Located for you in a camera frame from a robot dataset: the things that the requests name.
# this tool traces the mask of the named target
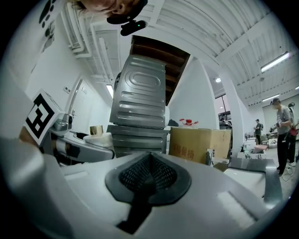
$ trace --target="mesh vent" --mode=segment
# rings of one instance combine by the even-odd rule
[[[145,184],[154,186],[155,190],[166,189],[176,179],[176,171],[152,155],[136,162],[119,176],[120,182],[133,192],[139,192]]]

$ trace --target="gray shirt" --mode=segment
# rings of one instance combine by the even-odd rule
[[[281,124],[291,120],[290,111],[288,107],[282,105],[280,110],[277,110],[277,123]],[[289,126],[280,126],[277,128],[278,134],[284,134],[289,132]]]

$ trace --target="man standing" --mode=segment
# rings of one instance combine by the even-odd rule
[[[260,124],[260,120],[257,119],[256,120],[256,127],[253,128],[256,130],[256,139],[257,139],[257,144],[261,144],[261,124]]]
[[[274,109],[277,110],[277,122],[276,125],[270,128],[270,132],[273,132],[277,129],[278,132],[278,141],[277,141],[277,154],[278,154],[278,162],[279,167],[277,168],[279,176],[284,173],[287,156],[288,156],[288,148],[289,148],[289,130],[291,122],[291,116],[289,109],[280,103],[278,98],[274,98],[271,102]]]

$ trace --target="silver appliance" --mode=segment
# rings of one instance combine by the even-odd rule
[[[168,130],[108,125],[117,157],[136,152],[166,152]]]
[[[110,122],[116,125],[165,128],[165,64],[129,56],[114,86]]]
[[[114,84],[107,132],[117,157],[136,152],[166,153],[165,64],[129,56]]]

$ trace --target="black camera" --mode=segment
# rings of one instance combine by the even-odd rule
[[[127,36],[130,35],[136,31],[139,31],[141,29],[144,29],[146,27],[147,23],[145,21],[135,21],[132,20],[126,25],[122,25],[121,28],[121,35]]]

